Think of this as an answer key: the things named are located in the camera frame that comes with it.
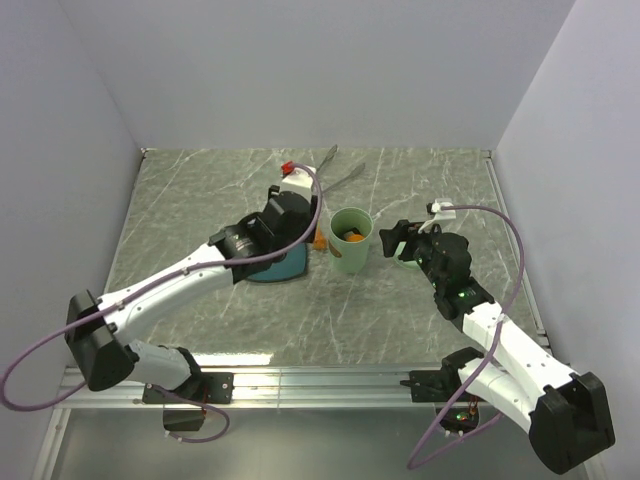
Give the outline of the orange fried shrimp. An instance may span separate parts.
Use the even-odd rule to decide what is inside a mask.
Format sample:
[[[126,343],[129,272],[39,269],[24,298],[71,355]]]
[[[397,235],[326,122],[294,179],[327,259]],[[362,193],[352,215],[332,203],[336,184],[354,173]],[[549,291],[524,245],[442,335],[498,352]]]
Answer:
[[[328,241],[319,227],[315,230],[312,247],[316,251],[325,251],[328,248]]]

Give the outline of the teal square plate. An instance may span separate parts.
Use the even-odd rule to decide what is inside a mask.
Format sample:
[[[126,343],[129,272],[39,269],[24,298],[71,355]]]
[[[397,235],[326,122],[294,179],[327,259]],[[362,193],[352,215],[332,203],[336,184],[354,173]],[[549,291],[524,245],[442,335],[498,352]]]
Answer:
[[[292,281],[307,275],[308,272],[308,247],[301,243],[291,249],[286,256],[269,269],[251,275],[248,281],[259,284],[275,284]]]

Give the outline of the white sushi roll piece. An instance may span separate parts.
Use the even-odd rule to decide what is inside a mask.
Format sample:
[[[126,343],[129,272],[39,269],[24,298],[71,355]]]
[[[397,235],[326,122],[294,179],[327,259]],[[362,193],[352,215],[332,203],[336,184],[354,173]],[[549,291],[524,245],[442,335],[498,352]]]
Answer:
[[[357,229],[350,229],[350,230],[347,230],[346,232],[344,232],[342,234],[342,237],[345,240],[347,240],[347,239],[349,239],[349,238],[351,238],[353,236],[358,236],[359,234],[360,234],[360,232]]]

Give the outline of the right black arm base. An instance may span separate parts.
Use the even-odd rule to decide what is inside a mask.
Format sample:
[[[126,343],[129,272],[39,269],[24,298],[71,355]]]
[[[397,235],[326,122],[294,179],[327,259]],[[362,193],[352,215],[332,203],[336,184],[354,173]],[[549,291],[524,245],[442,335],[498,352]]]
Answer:
[[[400,384],[411,390],[413,403],[445,404],[463,383],[459,371],[470,366],[472,360],[483,358],[484,354],[479,350],[465,347],[446,356],[439,370],[412,370],[409,378],[401,380]],[[440,420],[439,429],[446,436],[457,434],[462,437],[483,428],[480,425],[479,401],[477,395],[463,392],[457,402],[464,403],[464,406],[453,406]]]

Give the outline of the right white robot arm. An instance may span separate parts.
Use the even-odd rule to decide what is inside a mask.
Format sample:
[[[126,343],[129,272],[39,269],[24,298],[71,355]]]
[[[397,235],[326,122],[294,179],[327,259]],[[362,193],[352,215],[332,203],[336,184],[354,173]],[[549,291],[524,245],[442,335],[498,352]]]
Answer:
[[[524,430],[556,474],[614,445],[602,381],[556,360],[503,312],[472,277],[465,237],[400,220],[380,238],[385,257],[417,263],[439,313],[477,344],[445,357],[439,370],[411,371],[403,383],[413,402],[486,401]]]

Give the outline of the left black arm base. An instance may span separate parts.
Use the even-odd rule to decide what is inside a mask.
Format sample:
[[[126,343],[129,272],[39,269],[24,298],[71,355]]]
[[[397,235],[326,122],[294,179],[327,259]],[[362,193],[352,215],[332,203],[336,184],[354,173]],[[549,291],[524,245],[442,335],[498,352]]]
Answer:
[[[230,428],[230,417],[219,405],[231,403],[234,374],[230,372],[203,372],[193,355],[185,348],[176,349],[179,360],[188,365],[188,375],[174,389],[147,383],[142,395],[145,405],[162,405],[162,421],[165,435],[178,442],[203,444],[218,440]],[[209,437],[193,438],[182,433],[198,432],[207,419],[207,414],[217,414],[223,420],[221,430]]]

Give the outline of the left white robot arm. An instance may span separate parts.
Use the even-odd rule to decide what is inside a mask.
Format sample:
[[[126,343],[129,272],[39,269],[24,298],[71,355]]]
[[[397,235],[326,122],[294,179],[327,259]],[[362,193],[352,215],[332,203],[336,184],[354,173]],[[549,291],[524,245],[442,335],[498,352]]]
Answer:
[[[315,195],[272,187],[263,210],[224,227],[176,264],[100,299],[89,291],[73,296],[68,320],[81,324],[65,340],[88,389],[128,380],[158,385],[180,402],[195,399],[202,373],[193,355],[146,343],[142,334],[173,310],[268,270],[288,247],[312,240],[318,203]]]

